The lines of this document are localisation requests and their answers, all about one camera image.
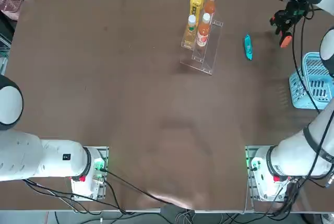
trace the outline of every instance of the blue basket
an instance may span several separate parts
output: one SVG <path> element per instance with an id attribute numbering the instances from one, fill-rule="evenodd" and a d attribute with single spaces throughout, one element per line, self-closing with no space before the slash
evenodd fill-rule
<path id="1" fill-rule="evenodd" d="M 306 89 L 309 90 L 315 104 L 319 109 L 324 109 L 334 93 L 334 80 L 323 66 L 319 53 L 306 53 L 303 57 L 303 72 L 299 68 Z M 296 108 L 315 109 L 301 84 L 297 72 L 289 78 L 292 104 Z"/>

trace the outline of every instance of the red button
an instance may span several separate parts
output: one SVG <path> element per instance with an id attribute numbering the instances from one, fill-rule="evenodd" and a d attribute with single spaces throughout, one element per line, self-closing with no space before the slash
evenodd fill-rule
<path id="1" fill-rule="evenodd" d="M 274 176 L 273 176 L 273 181 L 275 181 L 275 182 L 276 182 L 276 181 L 280 181 L 280 177 L 277 176 L 277 175 L 274 175 Z"/>

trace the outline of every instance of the pink object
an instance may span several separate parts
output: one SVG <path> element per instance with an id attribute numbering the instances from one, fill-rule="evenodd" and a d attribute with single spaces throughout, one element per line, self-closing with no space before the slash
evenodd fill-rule
<path id="1" fill-rule="evenodd" d="M 22 0 L 0 0 L 0 10 L 10 19 L 18 20 Z"/>

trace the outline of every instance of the table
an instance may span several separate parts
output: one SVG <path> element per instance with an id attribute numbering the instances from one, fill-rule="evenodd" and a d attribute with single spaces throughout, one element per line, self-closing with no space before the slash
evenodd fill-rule
<path id="1" fill-rule="evenodd" d="M 291 103 L 291 46 L 280 49 L 269 24 L 285 3 L 217 0 L 224 25 L 210 76 L 179 63 L 182 54 L 191 54 L 180 47 L 188 2 L 25 1 L 6 71 L 25 99 L 16 129 L 109 146 L 110 170 L 182 206 L 243 211 L 245 145 L 277 144 L 316 113 Z M 306 23 L 304 53 L 319 49 L 332 20 L 320 11 Z M 247 32 L 252 61 L 244 56 Z M 126 209 L 161 206 L 108 180 Z M 64 178 L 37 181 L 66 190 Z M 68 209 L 20 181 L 2 182 L 0 192 L 6 199 L 1 209 Z M 334 187 L 308 183 L 294 211 L 334 211 L 333 196 Z M 112 200 L 108 192 L 106 201 Z"/>

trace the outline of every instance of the floor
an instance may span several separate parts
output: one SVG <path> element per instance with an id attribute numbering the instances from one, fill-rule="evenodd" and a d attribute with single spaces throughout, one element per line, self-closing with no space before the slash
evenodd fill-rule
<path id="1" fill-rule="evenodd" d="M 183 212 L 183 209 L 176 208 L 174 206 L 166 206 L 161 209 L 161 214 L 170 222 L 175 222 L 175 217 L 178 213 Z M 72 211 L 58 211 L 59 224 L 100 224 L 100 216 L 91 216 L 76 214 Z M 115 212 L 102 213 L 103 223 L 111 224 L 113 218 L 117 218 L 120 215 Z M 246 222 L 254 218 L 258 218 L 259 215 L 246 214 L 238 216 L 237 220 L 240 222 Z M 156 214 L 145 214 L 138 217 L 130 218 L 128 220 L 118 220 L 116 224 L 168 224 L 163 218 Z M 53 211 L 0 211 L 0 224 L 57 224 Z M 230 219 L 227 215 L 221 214 L 196 214 L 193 219 L 194 224 L 230 224 Z M 276 221 L 270 220 L 265 217 L 261 220 L 254 221 L 257 224 L 272 224 Z M 290 214 L 290 216 L 281 222 L 282 224 L 306 224 L 299 214 Z M 181 216 L 178 219 L 178 224 L 190 224 L 186 219 Z"/>

